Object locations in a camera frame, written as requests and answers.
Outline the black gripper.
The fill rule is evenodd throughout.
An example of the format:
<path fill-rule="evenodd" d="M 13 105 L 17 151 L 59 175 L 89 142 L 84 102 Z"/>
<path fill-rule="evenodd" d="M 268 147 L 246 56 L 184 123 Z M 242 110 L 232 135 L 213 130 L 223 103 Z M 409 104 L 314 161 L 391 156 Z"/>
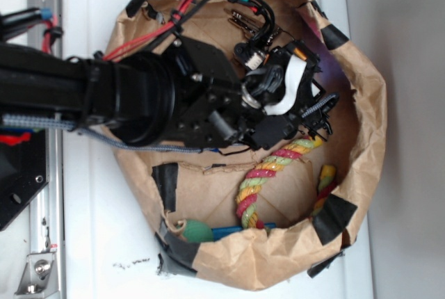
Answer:
<path fill-rule="evenodd" d="M 186 37 L 180 43 L 163 52 L 175 83 L 164 140 L 200 149 L 244 144 L 268 150 L 300 127 L 311 137 L 321 129 L 332 133 L 329 112 L 339 94 L 327 94 L 314 78 L 320 60 L 303 42 L 273 48 L 243 78 L 216 47 Z"/>

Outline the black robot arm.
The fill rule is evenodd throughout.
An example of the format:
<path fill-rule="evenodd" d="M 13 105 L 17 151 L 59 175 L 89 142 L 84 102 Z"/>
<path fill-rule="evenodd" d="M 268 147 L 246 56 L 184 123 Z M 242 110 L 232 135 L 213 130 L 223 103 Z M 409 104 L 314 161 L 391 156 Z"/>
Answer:
<path fill-rule="evenodd" d="M 199 152 L 243 144 L 270 149 L 304 127 L 329 131 L 339 100 L 314 76 L 319 59 L 298 41 L 275 48 L 239 78 L 225 54 L 178 37 L 161 54 L 142 50 L 119 63 L 61 60 L 1 45 L 1 125 L 90 134 L 104 125 L 117 147 Z"/>

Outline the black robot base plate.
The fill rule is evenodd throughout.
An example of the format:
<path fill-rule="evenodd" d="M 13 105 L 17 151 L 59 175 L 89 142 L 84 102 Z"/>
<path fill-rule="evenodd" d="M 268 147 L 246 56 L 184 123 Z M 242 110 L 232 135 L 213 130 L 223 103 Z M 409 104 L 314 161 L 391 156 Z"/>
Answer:
<path fill-rule="evenodd" d="M 47 133 L 1 134 L 1 230 L 47 183 Z"/>

